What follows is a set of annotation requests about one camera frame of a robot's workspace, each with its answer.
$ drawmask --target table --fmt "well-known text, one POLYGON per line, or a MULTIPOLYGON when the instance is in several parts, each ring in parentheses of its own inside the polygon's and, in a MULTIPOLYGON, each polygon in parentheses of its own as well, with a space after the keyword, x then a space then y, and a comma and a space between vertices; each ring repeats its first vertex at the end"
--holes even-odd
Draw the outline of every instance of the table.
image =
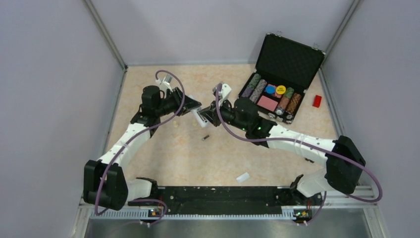
MULTIPOLYGON (((212 88, 223 81, 230 85, 229 100, 235 101, 241 88, 254 71, 254 64, 171 65, 129 67, 122 88, 108 148, 125 132, 141 103, 144 87, 155 85, 155 72, 166 69, 177 75, 187 95, 207 107, 213 100, 212 88)), ((267 149, 240 141, 222 126, 201 128, 192 114, 175 117, 160 126, 153 138, 136 153, 124 171, 126 180, 135 177, 155 179, 167 186, 263 186, 290 185, 300 174, 312 173, 319 165, 287 151, 267 149), (238 183, 236 178, 248 172, 250 178, 238 183)), ((320 138, 336 138, 328 106, 318 75, 314 78, 294 122, 281 125, 288 129, 320 138), (321 106, 312 106, 315 95, 323 97, 321 106)), ((232 130, 244 137, 239 129, 232 130)))

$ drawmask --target wall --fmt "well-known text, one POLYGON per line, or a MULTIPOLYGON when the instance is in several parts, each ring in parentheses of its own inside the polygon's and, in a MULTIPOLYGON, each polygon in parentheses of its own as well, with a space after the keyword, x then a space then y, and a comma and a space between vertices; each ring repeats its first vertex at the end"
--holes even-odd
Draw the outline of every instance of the wall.
POLYGON ((267 32, 325 50, 352 0, 93 0, 128 65, 255 62, 267 32))
POLYGON ((392 237, 418 237, 420 1, 364 1, 326 62, 346 133, 384 189, 392 237))
POLYGON ((0 237, 70 235, 121 77, 81 0, 0 2, 0 237))

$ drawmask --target yellow disc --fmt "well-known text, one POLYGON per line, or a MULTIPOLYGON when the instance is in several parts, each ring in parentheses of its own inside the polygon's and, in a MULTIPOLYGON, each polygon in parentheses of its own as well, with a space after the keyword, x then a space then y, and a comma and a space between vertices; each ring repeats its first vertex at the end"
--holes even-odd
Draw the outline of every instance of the yellow disc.
POLYGON ((276 88, 276 93, 277 93, 277 94, 282 95, 282 94, 284 94, 285 92, 286 92, 286 87, 285 87, 285 86, 283 86, 283 85, 280 85, 280 86, 278 86, 278 87, 276 88))

